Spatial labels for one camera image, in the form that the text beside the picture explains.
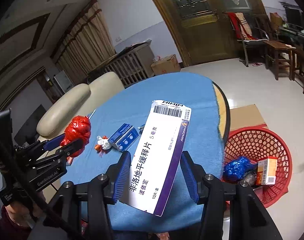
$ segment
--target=human hand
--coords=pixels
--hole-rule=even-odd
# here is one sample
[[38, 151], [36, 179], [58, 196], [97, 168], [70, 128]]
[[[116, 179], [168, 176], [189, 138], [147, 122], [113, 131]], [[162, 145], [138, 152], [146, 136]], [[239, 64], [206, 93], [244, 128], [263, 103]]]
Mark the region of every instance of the human hand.
[[[39, 192], [38, 195], [45, 200], [42, 192]], [[26, 218], [29, 217], [30, 211], [22, 203], [14, 201], [10, 205], [6, 206], [5, 209], [8, 213], [8, 216], [15, 224], [25, 228], [29, 227]], [[43, 211], [33, 201], [33, 216], [39, 218], [42, 215], [42, 212]]]

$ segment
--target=beige sofa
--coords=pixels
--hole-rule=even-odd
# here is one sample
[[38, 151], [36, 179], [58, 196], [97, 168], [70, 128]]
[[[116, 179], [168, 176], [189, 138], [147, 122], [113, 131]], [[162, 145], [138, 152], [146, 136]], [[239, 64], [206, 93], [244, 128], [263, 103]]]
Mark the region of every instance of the beige sofa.
[[[77, 115], [91, 114], [94, 109], [109, 100], [112, 96], [124, 90], [119, 77], [114, 72], [108, 72], [94, 80], [91, 84], [80, 84], [62, 96], [41, 118], [37, 125], [39, 140], [49, 140], [62, 133]], [[55, 153], [44, 154], [41, 158]], [[60, 181], [54, 183], [59, 188]], [[55, 190], [49, 186], [43, 190], [47, 202], [55, 194]]]

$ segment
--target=white floor tile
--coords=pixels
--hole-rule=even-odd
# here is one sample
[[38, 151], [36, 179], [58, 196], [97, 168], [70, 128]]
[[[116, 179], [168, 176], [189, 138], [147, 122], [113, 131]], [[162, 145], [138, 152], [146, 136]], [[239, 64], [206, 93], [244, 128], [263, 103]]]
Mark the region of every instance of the white floor tile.
[[286, 74], [276, 81], [264, 65], [247, 68], [239, 59], [181, 71], [212, 79], [225, 93], [230, 107], [256, 104], [269, 129], [285, 141], [293, 164], [289, 192], [268, 211], [284, 240], [299, 239], [304, 232], [304, 94], [300, 82], [290, 81]]

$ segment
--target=round table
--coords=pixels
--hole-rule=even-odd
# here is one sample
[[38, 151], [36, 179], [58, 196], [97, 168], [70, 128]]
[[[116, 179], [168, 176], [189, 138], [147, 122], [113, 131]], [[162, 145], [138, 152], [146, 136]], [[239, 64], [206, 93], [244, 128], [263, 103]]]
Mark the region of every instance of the round table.
[[[117, 163], [120, 152], [116, 149], [103, 157], [96, 153], [96, 137], [111, 136], [123, 123], [141, 126], [146, 122], [152, 101], [158, 99], [180, 103], [192, 109], [183, 150], [189, 151], [193, 161], [202, 165], [207, 173], [220, 177], [230, 127], [227, 100], [219, 87], [204, 76], [169, 73], [132, 85], [96, 110], [91, 118], [90, 142], [85, 151], [67, 167], [68, 172], [61, 178], [61, 182], [88, 182], [104, 173], [109, 165]], [[132, 156], [138, 142], [139, 139], [128, 150]], [[179, 167], [162, 217], [121, 202], [108, 205], [108, 209], [114, 230], [166, 232], [198, 222], [203, 207], [196, 205], [190, 198]]]

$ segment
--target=wooden door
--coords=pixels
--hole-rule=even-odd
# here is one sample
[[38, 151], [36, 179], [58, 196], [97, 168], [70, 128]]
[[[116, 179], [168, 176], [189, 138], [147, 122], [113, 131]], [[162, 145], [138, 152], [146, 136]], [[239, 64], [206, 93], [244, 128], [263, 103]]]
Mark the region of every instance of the wooden door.
[[160, 1], [176, 23], [191, 65], [233, 57], [235, 49], [220, 1]]
[[251, 3], [257, 0], [153, 1], [187, 66], [237, 57], [240, 45], [225, 13], [251, 11]]

